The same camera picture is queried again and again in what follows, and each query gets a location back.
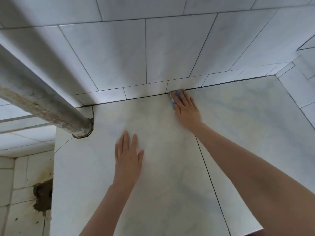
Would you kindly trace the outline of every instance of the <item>pipe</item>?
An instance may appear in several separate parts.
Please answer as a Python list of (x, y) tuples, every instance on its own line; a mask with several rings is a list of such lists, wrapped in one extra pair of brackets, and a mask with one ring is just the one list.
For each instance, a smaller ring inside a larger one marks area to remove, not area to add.
[(93, 130), (93, 119), (83, 116), (2, 45), (0, 97), (75, 138), (87, 137)]

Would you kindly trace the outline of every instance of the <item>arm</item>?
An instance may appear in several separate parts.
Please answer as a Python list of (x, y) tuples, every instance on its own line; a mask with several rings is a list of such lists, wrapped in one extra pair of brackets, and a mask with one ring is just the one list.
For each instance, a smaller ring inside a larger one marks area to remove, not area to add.
[(120, 137), (115, 146), (115, 176), (112, 185), (80, 236), (112, 236), (118, 219), (138, 181), (144, 151), (137, 155), (137, 135), (134, 134), (129, 149), (128, 132)]
[(273, 236), (315, 235), (315, 195), (262, 158), (202, 123), (187, 93), (172, 94), (181, 124), (205, 146), (258, 222)]

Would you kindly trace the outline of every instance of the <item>vertical drain pipe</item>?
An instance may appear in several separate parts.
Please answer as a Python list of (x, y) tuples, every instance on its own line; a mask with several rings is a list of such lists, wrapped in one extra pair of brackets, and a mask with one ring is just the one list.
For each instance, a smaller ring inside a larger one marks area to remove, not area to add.
[(93, 119), (83, 116), (2, 45), (0, 97), (71, 133), (75, 138), (87, 137), (93, 130)]

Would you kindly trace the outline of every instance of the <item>person's right hand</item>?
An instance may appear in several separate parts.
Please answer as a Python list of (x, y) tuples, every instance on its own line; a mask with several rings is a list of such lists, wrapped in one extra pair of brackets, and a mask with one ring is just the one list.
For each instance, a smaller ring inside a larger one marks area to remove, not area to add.
[(200, 123), (202, 123), (201, 114), (195, 105), (194, 99), (190, 97), (185, 91), (178, 91), (181, 102), (175, 93), (171, 93), (175, 105), (175, 114), (179, 122), (188, 130), (193, 131)]

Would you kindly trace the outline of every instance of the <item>person's right arm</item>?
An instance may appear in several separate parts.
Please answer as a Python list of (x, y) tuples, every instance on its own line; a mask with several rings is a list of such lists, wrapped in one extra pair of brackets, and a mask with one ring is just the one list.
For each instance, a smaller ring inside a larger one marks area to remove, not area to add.
[(262, 158), (202, 122), (193, 99), (172, 94), (180, 123), (205, 146), (236, 190), (272, 236), (315, 235), (315, 195)]

